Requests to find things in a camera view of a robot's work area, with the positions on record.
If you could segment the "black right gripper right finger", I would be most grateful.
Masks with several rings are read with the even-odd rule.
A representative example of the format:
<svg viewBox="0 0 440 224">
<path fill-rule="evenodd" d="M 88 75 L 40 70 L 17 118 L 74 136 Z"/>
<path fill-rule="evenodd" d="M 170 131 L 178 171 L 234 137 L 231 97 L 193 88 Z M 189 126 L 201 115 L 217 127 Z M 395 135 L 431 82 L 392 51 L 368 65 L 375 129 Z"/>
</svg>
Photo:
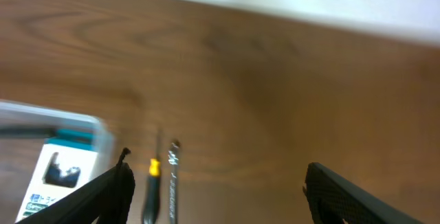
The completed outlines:
<svg viewBox="0 0 440 224">
<path fill-rule="evenodd" d="M 308 165 L 302 191 L 315 224 L 420 222 L 317 162 Z"/>
</svg>

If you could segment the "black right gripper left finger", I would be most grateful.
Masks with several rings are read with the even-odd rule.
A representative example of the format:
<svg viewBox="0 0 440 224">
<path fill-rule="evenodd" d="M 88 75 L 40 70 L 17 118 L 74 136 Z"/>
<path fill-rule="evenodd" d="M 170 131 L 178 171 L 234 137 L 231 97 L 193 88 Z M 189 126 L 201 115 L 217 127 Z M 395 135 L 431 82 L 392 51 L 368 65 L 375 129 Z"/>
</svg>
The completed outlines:
<svg viewBox="0 0 440 224">
<path fill-rule="evenodd" d="M 130 152 L 124 148 L 114 167 L 18 224 L 125 224 L 135 190 L 133 172 L 124 162 Z"/>
</svg>

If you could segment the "blue white screwdriver box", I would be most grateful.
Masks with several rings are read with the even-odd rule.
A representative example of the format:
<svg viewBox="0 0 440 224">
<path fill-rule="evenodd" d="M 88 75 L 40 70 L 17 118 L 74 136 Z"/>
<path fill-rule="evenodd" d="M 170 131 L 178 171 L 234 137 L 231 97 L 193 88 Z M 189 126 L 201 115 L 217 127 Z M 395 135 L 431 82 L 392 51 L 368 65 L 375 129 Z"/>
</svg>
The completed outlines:
<svg viewBox="0 0 440 224">
<path fill-rule="evenodd" d="M 16 222 L 39 212 L 88 183 L 98 152 L 94 134 L 58 129 L 45 139 Z"/>
</svg>

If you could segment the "clear plastic container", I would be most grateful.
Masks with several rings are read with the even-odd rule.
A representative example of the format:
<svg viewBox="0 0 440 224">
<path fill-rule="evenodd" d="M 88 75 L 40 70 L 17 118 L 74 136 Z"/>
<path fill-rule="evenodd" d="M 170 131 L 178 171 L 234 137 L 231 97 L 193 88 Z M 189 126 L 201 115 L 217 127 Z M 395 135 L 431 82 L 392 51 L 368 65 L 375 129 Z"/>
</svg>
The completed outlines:
<svg viewBox="0 0 440 224">
<path fill-rule="evenodd" d="M 97 159 L 91 164 L 93 179 L 109 168 L 114 138 L 105 123 L 94 116 L 39 107 L 20 102 L 1 101 L 2 139 L 48 139 L 61 133 L 87 133 L 81 144 L 91 145 Z"/>
</svg>

